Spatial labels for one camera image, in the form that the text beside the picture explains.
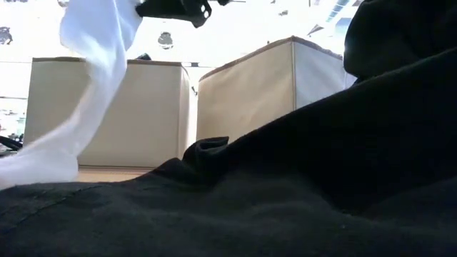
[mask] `ceiling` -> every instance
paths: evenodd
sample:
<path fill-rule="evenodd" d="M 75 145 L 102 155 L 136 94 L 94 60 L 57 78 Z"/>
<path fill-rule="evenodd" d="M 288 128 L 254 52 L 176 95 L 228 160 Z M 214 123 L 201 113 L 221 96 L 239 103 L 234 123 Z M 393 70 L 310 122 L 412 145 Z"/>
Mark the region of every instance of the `ceiling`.
<path fill-rule="evenodd" d="M 13 38 L 9 45 L 0 45 L 0 56 L 30 59 L 74 55 L 59 41 L 59 21 L 64 14 L 61 6 L 66 1 L 0 0 L 0 27 L 9 28 Z M 350 6 L 334 14 L 332 10 L 341 2 Z M 338 52 L 357 3 L 357 0 L 239 0 L 219 6 L 212 1 L 212 16 L 199 29 L 185 21 L 144 19 L 128 55 L 135 58 L 146 52 L 156 60 L 197 61 L 218 66 L 268 41 L 292 35 L 304 38 L 311 35 L 310 40 Z M 335 21 L 327 22 L 329 16 L 335 16 Z M 323 29 L 309 34 L 315 25 Z M 169 34 L 166 36 L 173 41 L 173 47 L 163 47 L 164 42 L 170 44 L 169 39 L 159 40 L 163 32 Z"/>

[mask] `black object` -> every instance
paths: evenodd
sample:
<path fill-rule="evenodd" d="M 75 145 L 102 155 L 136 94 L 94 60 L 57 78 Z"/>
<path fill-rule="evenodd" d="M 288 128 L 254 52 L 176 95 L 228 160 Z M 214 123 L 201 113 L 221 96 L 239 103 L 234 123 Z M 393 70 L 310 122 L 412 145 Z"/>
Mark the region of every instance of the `black object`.
<path fill-rule="evenodd" d="M 22 143 L 5 136 L 0 136 L 0 144 L 10 148 L 12 151 L 19 151 L 22 148 Z"/>
<path fill-rule="evenodd" d="M 207 0 L 146 0 L 136 12 L 141 17 L 190 21 L 198 28 L 211 16 L 212 9 Z"/>
<path fill-rule="evenodd" d="M 161 48 L 169 50 L 173 48 L 173 39 L 171 38 L 170 32 L 162 32 L 160 37 L 157 39 L 157 43 Z"/>
<path fill-rule="evenodd" d="M 226 4 L 230 3 L 231 1 L 232 0 L 217 0 L 217 2 L 222 6 L 225 6 Z"/>
<path fill-rule="evenodd" d="M 142 54 L 142 55 L 136 57 L 136 60 L 150 61 L 151 57 L 148 54 Z"/>
<path fill-rule="evenodd" d="M 192 92 L 194 93 L 194 96 L 198 96 L 199 93 L 198 93 L 198 91 L 195 89 L 194 86 L 191 86 L 191 90 L 192 90 Z"/>
<path fill-rule="evenodd" d="M 394 2 L 366 0 L 351 25 L 346 45 L 372 56 L 349 49 L 357 87 L 132 181 L 0 191 L 0 256 L 454 257 L 457 3 L 397 1 L 396 19 L 428 16 L 364 27 Z M 427 21 L 436 44 L 410 41 Z"/>
<path fill-rule="evenodd" d="M 66 8 L 69 5 L 70 0 L 57 0 L 60 7 Z"/>

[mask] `white ceiling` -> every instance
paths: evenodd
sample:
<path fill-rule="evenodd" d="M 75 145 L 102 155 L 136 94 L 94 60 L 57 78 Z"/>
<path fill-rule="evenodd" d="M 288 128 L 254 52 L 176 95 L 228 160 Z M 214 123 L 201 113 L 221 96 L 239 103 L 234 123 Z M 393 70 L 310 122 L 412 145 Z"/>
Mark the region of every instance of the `white ceiling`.
<path fill-rule="evenodd" d="M 267 41 L 292 35 L 305 37 L 324 15 L 318 9 L 310 9 L 306 0 L 270 2 L 250 0 L 224 7 L 211 2 L 212 17 L 199 29 L 186 21 L 144 19 L 128 55 L 135 58 L 146 52 L 156 60 L 218 66 L 264 46 Z M 283 10 L 288 10 L 287 16 L 278 15 Z M 11 45 L 0 46 L 0 58 L 71 56 L 59 41 L 59 21 L 63 14 L 56 0 L 29 0 L 27 4 L 0 2 L 0 26 L 11 27 L 14 38 Z M 170 32 L 174 40 L 170 50 L 163 50 L 157 43 L 163 31 Z"/>

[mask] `wooden floor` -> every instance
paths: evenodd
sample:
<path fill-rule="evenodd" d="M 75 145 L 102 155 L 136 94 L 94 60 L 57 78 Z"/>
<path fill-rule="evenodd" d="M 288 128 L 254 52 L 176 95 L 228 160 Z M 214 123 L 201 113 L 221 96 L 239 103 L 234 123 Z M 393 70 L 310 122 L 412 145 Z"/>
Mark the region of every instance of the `wooden floor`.
<path fill-rule="evenodd" d="M 119 182 L 141 176 L 152 168 L 98 168 L 83 167 L 79 169 L 79 182 Z"/>

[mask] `white cloth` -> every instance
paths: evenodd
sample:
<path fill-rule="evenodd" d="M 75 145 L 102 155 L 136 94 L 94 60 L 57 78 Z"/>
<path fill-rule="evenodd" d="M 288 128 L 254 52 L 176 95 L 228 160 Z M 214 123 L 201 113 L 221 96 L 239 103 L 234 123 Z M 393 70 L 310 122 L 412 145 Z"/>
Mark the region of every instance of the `white cloth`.
<path fill-rule="evenodd" d="M 69 2 L 61 21 L 61 43 L 86 58 L 91 81 L 68 120 L 16 155 L 0 159 L 0 189 L 76 178 L 76 157 L 94 137 L 126 73 L 126 50 L 141 23 L 135 12 L 138 2 Z"/>

